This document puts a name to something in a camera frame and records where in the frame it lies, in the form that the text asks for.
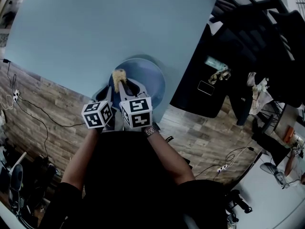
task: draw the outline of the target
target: black cloth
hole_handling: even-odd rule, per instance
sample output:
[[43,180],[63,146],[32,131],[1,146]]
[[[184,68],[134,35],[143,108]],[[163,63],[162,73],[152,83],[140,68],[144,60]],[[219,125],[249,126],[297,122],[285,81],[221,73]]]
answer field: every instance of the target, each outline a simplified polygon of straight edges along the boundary
[[148,140],[137,132],[101,134],[85,178],[86,196],[60,183],[40,228],[226,228],[223,185],[175,185]]
[[253,135],[252,138],[257,142],[259,146],[271,153],[276,166],[278,166],[290,152],[289,148],[285,148],[278,141],[266,135],[265,133],[261,134],[257,132]]
[[245,124],[252,106],[253,92],[252,87],[247,86],[248,74],[247,70],[232,71],[232,76],[229,79],[228,96],[237,118],[237,125]]

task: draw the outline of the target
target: sponge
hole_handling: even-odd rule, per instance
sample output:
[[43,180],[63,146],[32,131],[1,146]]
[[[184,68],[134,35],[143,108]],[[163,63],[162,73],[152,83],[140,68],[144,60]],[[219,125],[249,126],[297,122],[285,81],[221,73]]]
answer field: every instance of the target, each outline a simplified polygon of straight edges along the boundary
[[113,78],[114,91],[118,93],[120,91],[119,82],[122,81],[124,84],[127,83],[126,71],[123,69],[115,70],[112,72],[112,78]]

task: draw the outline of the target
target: wristwatch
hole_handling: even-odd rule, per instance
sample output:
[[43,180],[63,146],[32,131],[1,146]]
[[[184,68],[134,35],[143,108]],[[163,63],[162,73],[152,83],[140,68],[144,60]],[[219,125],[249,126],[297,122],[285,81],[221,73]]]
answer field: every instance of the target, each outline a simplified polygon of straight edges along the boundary
[[146,130],[144,129],[144,135],[146,137],[149,137],[151,134],[153,134],[155,132],[161,132],[161,129],[155,122],[152,123],[152,126],[149,129],[146,129]]

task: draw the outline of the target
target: desk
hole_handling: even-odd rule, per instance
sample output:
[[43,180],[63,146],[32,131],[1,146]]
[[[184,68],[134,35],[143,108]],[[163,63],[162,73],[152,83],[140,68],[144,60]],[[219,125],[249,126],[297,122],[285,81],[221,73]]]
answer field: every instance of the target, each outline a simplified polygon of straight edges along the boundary
[[122,61],[147,55],[166,81],[163,101],[154,110],[159,122],[215,1],[25,0],[13,23],[5,57],[91,97]]

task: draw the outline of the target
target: power strip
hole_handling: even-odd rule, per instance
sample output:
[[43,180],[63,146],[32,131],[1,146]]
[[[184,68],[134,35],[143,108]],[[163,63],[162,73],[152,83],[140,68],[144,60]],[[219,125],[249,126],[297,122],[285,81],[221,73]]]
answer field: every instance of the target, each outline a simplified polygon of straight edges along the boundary
[[19,95],[20,95],[20,92],[18,90],[16,90],[15,93],[14,93],[14,97],[13,97],[14,102],[16,102],[18,100]]
[[226,170],[227,168],[229,168],[229,166],[228,166],[227,164],[225,164],[224,166],[218,168],[218,169],[217,169],[217,172],[220,173],[220,172]]

